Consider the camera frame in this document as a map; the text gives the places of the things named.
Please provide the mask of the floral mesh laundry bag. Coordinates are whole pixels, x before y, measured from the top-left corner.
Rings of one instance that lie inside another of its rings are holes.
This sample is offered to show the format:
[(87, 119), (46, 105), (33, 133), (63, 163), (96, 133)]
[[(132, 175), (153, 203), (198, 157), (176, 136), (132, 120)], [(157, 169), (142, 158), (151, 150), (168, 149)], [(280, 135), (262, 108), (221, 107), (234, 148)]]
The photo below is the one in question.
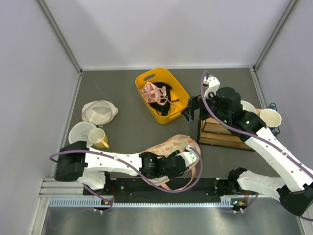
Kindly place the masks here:
[[(153, 147), (150, 147), (141, 151), (141, 153), (151, 152), (151, 153), (158, 155), (158, 158), (162, 158), (162, 157), (167, 158), (170, 156), (170, 154), (172, 154), (173, 152), (177, 150), (179, 152), (183, 152), (187, 148), (187, 146), (191, 146), (192, 148), (195, 148), (198, 151), (198, 153), (201, 154), (201, 149), (199, 145), (197, 144), (197, 142), (194, 139), (192, 139), (190, 136), (183, 135), (183, 134), (177, 134), (169, 138), (168, 140), (164, 141), (163, 143), (157, 144)], [(170, 187), (168, 187), (167, 183), (170, 181), (170, 179), (167, 176), (162, 176), (156, 179), (150, 179), (150, 181), (156, 186), (162, 187), (163, 189), (168, 190), (168, 191), (185, 190), (185, 188), (188, 187), (192, 183), (193, 179), (195, 178), (196, 166), (189, 171), (191, 171), (190, 181), (186, 185), (178, 189), (171, 189)]]

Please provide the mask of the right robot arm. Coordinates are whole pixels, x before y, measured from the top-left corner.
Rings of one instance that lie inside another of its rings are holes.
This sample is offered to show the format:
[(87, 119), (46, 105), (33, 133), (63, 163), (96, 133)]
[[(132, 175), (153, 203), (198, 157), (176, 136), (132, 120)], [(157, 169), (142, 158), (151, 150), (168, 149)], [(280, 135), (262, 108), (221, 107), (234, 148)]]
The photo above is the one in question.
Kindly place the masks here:
[(240, 94), (230, 87), (216, 91), (208, 88), (201, 95), (189, 98), (181, 113), (193, 122), (197, 109), (201, 120), (215, 119), (257, 152), (279, 175), (267, 177), (238, 168), (228, 175), (229, 190), (235, 194), (243, 190), (263, 194), (278, 201), (290, 213), (302, 216), (313, 203), (312, 170), (278, 141), (260, 117), (243, 110)]

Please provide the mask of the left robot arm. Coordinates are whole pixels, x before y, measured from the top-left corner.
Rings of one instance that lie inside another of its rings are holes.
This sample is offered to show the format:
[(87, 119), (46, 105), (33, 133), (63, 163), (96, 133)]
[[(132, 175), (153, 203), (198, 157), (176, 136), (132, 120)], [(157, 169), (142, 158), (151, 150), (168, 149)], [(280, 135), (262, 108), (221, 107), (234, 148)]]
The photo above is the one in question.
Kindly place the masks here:
[(78, 181), (100, 194), (110, 191), (107, 172), (144, 176), (155, 185), (181, 176), (192, 164), (189, 152), (176, 150), (168, 157), (153, 152), (118, 154), (88, 148), (85, 141), (77, 141), (60, 149), (55, 180)]

